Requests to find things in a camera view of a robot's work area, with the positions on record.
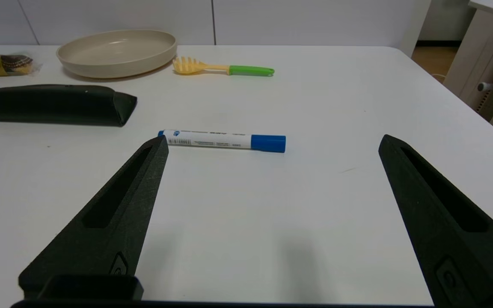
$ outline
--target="black pouch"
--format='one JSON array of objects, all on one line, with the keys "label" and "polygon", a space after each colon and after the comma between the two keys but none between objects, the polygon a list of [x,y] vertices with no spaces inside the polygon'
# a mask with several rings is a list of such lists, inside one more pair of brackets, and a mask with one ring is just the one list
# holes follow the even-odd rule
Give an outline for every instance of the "black pouch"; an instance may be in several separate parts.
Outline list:
[{"label": "black pouch", "polygon": [[0,88],[0,121],[123,126],[136,105],[135,96],[107,86]]}]

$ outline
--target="white wall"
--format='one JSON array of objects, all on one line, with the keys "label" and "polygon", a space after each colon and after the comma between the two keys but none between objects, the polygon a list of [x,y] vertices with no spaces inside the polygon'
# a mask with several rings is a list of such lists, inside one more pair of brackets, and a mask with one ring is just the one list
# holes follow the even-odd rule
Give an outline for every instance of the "white wall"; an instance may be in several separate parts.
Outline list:
[{"label": "white wall", "polygon": [[424,41],[460,41],[473,19],[469,0],[432,0],[419,34]]},{"label": "white wall", "polygon": [[0,0],[0,44],[144,28],[179,44],[380,45],[410,55],[430,1]]},{"label": "white wall", "polygon": [[429,0],[214,0],[220,45],[415,44]]},{"label": "white wall", "polygon": [[212,45],[211,0],[19,0],[41,45],[121,29],[172,33],[181,45]]},{"label": "white wall", "polygon": [[0,0],[0,44],[37,44],[17,0]]}]

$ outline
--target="beige plate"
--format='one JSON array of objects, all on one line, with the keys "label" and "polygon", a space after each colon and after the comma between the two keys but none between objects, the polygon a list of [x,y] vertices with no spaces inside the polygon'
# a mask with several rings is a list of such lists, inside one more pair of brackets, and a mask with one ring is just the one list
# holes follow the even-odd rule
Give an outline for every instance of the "beige plate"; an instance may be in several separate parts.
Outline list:
[{"label": "beige plate", "polygon": [[75,74],[119,78],[160,68],[174,58],[176,38],[156,30],[121,30],[82,37],[61,46],[56,56]]}]

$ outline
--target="marker label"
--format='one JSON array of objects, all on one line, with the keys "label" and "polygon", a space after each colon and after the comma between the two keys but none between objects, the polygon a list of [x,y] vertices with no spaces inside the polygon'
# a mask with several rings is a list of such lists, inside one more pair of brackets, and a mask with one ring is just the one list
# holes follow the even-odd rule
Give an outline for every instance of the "marker label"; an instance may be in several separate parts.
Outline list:
[{"label": "marker label", "polygon": [[217,146],[219,148],[250,148],[252,135],[218,133],[216,131],[170,130],[163,131],[170,145]]}]

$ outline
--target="packaged bread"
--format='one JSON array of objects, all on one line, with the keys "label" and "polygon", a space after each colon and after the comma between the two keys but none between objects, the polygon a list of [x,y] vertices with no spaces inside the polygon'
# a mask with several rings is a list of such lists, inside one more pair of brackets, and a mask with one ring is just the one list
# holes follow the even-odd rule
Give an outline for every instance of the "packaged bread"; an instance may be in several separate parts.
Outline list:
[{"label": "packaged bread", "polygon": [[33,59],[27,55],[0,55],[0,76],[21,76],[38,69]]}]

